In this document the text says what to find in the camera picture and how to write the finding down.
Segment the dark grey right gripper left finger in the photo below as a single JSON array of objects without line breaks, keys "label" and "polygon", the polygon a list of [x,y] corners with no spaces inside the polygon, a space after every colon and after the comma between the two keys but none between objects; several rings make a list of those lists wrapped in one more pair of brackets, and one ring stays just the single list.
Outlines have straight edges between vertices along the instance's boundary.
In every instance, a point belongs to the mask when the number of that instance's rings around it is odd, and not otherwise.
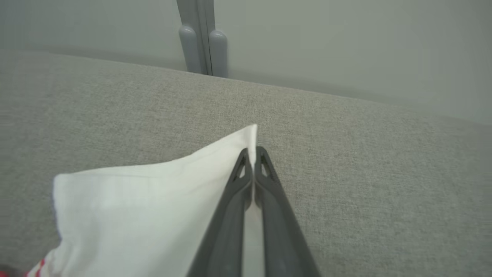
[{"label": "dark grey right gripper left finger", "polygon": [[188,277],[241,277],[244,216],[251,205],[253,170],[243,149],[188,270]]}]

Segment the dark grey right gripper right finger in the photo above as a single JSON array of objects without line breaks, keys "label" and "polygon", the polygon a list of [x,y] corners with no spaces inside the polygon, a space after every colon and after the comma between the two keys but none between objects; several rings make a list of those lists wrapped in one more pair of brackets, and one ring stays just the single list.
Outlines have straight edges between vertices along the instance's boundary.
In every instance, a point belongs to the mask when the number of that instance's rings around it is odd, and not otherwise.
[{"label": "dark grey right gripper right finger", "polygon": [[303,232],[264,147],[256,147],[255,201],[263,216],[266,277],[320,277]]}]

